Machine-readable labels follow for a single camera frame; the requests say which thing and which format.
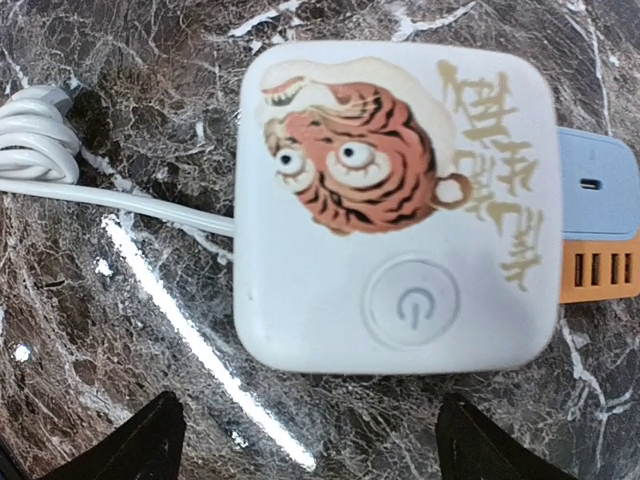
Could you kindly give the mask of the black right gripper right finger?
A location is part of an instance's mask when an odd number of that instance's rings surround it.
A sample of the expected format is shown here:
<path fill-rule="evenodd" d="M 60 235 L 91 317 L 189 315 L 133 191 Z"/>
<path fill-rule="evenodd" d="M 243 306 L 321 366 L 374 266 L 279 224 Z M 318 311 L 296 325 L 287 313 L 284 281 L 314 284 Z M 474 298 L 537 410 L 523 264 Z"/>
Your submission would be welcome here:
<path fill-rule="evenodd" d="M 523 447 L 458 393 L 444 397 L 435 433 L 444 480 L 574 479 Z"/>

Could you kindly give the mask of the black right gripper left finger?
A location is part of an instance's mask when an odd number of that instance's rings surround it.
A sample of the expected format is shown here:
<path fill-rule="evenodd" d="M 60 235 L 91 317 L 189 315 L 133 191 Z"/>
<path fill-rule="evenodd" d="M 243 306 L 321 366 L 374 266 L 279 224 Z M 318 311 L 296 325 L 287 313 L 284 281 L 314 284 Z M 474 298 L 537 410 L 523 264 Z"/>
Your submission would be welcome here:
<path fill-rule="evenodd" d="M 46 479 L 176 479 L 186 430 L 177 396 L 164 391 L 103 441 Z"/>

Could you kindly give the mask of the orange power strip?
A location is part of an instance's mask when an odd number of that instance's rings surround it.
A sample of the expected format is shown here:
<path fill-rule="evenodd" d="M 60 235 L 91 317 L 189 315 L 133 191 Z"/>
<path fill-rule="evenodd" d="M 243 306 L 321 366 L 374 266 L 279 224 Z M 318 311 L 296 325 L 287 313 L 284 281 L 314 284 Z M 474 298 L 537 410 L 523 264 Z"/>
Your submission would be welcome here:
<path fill-rule="evenodd" d="M 639 289 L 639 234 L 626 241 L 564 241 L 560 304 L 633 298 Z"/>

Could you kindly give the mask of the white cube socket adapter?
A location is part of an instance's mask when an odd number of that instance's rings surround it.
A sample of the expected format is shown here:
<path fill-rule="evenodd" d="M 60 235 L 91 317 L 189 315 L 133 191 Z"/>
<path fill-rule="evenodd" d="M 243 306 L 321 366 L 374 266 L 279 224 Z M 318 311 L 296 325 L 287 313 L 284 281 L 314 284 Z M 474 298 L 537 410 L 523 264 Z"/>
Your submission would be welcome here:
<path fill-rule="evenodd" d="M 553 336 L 554 98 L 508 53 L 278 45 L 240 89 L 233 317 L 274 369 L 502 370 Z"/>

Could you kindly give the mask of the blue plug adapter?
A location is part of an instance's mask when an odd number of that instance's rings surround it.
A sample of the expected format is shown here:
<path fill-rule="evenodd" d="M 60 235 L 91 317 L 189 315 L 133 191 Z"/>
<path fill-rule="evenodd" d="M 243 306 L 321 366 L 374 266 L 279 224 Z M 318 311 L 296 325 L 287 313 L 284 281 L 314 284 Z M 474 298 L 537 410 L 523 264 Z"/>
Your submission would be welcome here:
<path fill-rule="evenodd" d="M 639 230 L 639 170 L 629 146 L 610 136 L 558 129 L 563 238 L 628 241 Z"/>

